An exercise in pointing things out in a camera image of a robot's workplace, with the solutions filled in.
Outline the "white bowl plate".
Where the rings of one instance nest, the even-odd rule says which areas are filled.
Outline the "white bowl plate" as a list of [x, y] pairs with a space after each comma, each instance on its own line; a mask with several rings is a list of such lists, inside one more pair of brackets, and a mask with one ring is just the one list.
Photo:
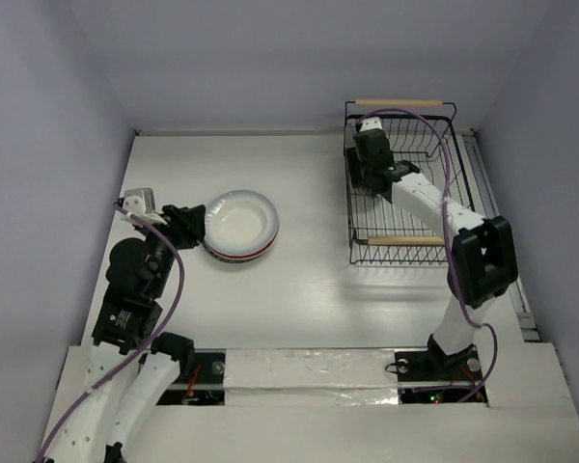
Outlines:
[[252, 190], [234, 190], [215, 198], [205, 217], [208, 243], [221, 252], [254, 251], [280, 228], [275, 205]]

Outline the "blue floral plate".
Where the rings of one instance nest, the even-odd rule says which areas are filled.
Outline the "blue floral plate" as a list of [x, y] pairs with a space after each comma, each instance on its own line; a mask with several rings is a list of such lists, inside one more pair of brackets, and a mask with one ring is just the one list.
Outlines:
[[259, 253], [254, 254], [253, 256], [247, 257], [227, 257], [222, 256], [221, 254], [217, 253], [215, 250], [209, 247], [205, 247], [206, 252], [214, 259], [217, 259], [221, 262], [229, 263], [229, 264], [242, 264], [255, 261], [257, 259], [261, 259], [269, 253], [269, 249], [263, 250]]

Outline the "black wire dish rack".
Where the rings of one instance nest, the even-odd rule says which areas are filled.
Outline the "black wire dish rack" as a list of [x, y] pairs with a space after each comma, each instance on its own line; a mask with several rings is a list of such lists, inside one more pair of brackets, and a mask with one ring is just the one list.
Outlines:
[[445, 251], [436, 234], [417, 216], [391, 204], [351, 179], [358, 172], [353, 134], [364, 114], [387, 106], [421, 114], [433, 128], [415, 117], [387, 111], [379, 116], [396, 161], [407, 160], [441, 188], [445, 158], [437, 138], [448, 146], [451, 160], [450, 193], [460, 204], [485, 215], [476, 177], [476, 140], [472, 132], [455, 128], [457, 108], [452, 101], [357, 99], [345, 103], [345, 182], [349, 262], [374, 266], [436, 266], [446, 264]]

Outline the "red and teal plate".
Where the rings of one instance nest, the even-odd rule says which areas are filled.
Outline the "red and teal plate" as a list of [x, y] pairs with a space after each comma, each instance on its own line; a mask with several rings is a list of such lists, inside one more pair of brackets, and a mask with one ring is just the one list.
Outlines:
[[254, 251], [231, 251], [231, 252], [221, 252], [217, 249], [215, 249], [214, 247], [212, 247], [211, 245], [209, 245], [208, 243], [205, 244], [205, 247], [209, 247], [212, 248], [213, 250], [215, 250], [217, 253], [221, 254], [222, 256], [227, 256], [227, 257], [247, 257], [247, 256], [253, 256], [256, 253], [259, 253], [263, 250], [269, 249], [269, 251], [272, 249], [273, 245], [275, 244], [276, 240], [278, 237], [278, 233], [276, 232], [265, 244], [257, 246], [256, 249]]

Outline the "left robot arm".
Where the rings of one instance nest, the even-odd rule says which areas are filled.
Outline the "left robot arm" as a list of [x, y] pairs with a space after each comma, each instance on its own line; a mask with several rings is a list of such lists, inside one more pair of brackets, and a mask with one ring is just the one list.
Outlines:
[[157, 401], [193, 373], [194, 342], [166, 331], [173, 312], [158, 300], [172, 269], [184, 286], [179, 253], [203, 242], [206, 209], [169, 204], [156, 213], [135, 196], [114, 207], [142, 235], [110, 251], [80, 396], [49, 431], [39, 462], [126, 461]]

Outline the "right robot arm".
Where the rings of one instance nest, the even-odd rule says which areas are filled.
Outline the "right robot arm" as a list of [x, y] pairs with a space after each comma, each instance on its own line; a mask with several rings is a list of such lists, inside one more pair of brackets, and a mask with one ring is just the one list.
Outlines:
[[396, 160], [380, 118], [361, 121], [352, 138], [346, 156], [353, 186], [409, 212], [443, 241], [451, 299], [421, 365], [446, 378], [468, 358], [487, 310], [518, 278], [511, 225], [463, 206], [414, 163]]

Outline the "silver tape strip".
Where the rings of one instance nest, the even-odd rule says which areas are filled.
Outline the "silver tape strip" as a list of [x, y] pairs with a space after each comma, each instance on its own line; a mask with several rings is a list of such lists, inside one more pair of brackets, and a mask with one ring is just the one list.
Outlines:
[[224, 372], [231, 407], [397, 405], [391, 349], [230, 349]]

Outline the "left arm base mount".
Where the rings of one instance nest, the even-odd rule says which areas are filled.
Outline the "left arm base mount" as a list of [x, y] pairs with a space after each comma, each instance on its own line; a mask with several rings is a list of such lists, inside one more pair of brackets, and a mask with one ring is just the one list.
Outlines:
[[151, 344], [152, 353], [169, 354], [179, 364], [178, 378], [158, 405], [217, 406], [225, 404], [226, 351], [196, 349], [192, 339], [165, 332]]

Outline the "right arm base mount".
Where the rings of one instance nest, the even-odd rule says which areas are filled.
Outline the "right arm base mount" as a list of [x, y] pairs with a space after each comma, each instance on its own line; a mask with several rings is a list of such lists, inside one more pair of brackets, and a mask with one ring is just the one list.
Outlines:
[[447, 356], [429, 338], [425, 349], [396, 351], [384, 370], [396, 376], [401, 404], [488, 402], [474, 344]]

